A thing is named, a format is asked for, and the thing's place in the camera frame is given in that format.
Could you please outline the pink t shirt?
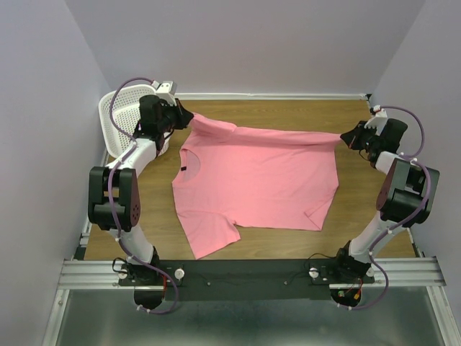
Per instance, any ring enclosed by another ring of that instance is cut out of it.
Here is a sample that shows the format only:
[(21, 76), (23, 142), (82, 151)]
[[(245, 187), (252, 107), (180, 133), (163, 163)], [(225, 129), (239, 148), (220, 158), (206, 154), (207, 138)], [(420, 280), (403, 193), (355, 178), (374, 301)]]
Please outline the pink t shirt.
[(172, 182), (196, 259), (239, 227), (320, 231), (339, 186), (338, 134), (239, 127), (195, 114)]

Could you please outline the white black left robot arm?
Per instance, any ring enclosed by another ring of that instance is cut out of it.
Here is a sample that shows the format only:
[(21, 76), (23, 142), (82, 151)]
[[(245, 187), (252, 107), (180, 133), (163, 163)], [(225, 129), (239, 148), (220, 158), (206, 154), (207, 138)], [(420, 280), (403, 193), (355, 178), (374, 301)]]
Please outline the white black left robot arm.
[(89, 173), (89, 221), (112, 233), (125, 253), (126, 263), (135, 266), (135, 276), (145, 285), (158, 278), (172, 281), (159, 265), (158, 252), (140, 227), (141, 202), (138, 177), (156, 159), (175, 130), (185, 129), (193, 118), (179, 99), (171, 95), (147, 94), (138, 101), (139, 119), (131, 130), (114, 119), (117, 95), (109, 103), (112, 127), (128, 139), (128, 147), (106, 166)]

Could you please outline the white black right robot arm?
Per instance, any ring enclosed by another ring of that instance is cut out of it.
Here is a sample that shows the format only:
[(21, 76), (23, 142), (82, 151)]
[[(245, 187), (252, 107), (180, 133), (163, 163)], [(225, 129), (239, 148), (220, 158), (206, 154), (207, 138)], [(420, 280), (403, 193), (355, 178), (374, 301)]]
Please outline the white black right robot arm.
[(398, 153), (407, 128), (400, 120), (375, 117), (341, 134), (348, 148), (367, 153), (366, 160), (385, 174), (385, 180), (377, 196), (375, 216), (358, 237), (340, 248), (331, 265), (331, 273), (339, 282), (363, 278), (385, 245), (429, 217), (440, 172)]

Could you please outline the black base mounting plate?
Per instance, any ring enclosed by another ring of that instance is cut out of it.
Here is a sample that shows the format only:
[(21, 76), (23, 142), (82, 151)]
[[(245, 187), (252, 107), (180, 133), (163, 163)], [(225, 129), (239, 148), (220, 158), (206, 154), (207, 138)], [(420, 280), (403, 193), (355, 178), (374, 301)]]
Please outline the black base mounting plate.
[(134, 289), (147, 308), (164, 302), (330, 300), (357, 306), (362, 284), (375, 280), (370, 266), (361, 274), (335, 259), (162, 260), (160, 272), (122, 262), (114, 267), (119, 285)]

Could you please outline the aluminium extrusion rail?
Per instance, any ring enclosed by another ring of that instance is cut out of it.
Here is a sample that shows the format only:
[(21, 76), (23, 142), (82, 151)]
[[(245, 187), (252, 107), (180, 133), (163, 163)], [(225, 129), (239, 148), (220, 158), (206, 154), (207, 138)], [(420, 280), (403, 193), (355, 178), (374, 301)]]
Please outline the aluminium extrusion rail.
[(45, 345), (455, 345), (434, 258), (379, 259), (357, 306), (330, 300), (174, 302), (137, 310), (109, 261), (67, 261)]

